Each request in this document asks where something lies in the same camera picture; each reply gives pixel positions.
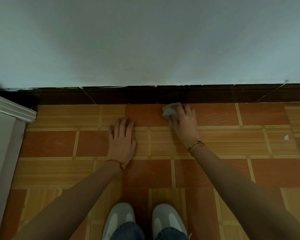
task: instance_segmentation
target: hand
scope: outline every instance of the hand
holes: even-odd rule
[[[132,135],[134,121],[131,121],[125,131],[127,118],[117,120],[112,134],[112,125],[109,126],[109,150],[107,160],[123,162],[125,165],[131,160],[136,149],[136,137]]]
[[[184,147],[188,149],[197,141],[200,141],[196,112],[194,109],[190,109],[188,104],[184,109],[182,106],[177,106],[176,111],[178,112],[179,122],[176,117],[172,118],[173,129]]]

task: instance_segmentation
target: red string bracelet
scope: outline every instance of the red string bracelet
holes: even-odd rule
[[[121,168],[121,170],[124,170],[124,169],[126,169],[126,165],[125,165],[123,162],[121,162],[121,161],[117,161],[117,160],[109,159],[109,160],[106,160],[105,162],[110,162],[110,161],[113,161],[113,162],[119,163],[119,164],[120,164],[120,168]]]

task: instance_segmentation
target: dark brown baseboard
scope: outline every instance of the dark brown baseboard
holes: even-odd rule
[[[26,107],[74,104],[300,102],[300,84],[36,88],[0,96]]]

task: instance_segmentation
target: forearm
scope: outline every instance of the forearm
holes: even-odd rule
[[[105,163],[48,205],[14,240],[68,240],[109,182],[120,172],[118,163]]]
[[[251,239],[300,239],[300,223],[261,187],[206,147],[194,157]]]

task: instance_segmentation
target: white sneaker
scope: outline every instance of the white sneaker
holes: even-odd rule
[[[126,222],[136,222],[132,206],[128,203],[116,204],[110,211],[101,239],[110,240],[115,230]]]
[[[167,227],[173,227],[180,232],[187,234],[185,225],[182,222],[178,212],[168,204],[160,204],[153,210],[152,213],[152,235],[153,239],[156,238],[158,233]]]

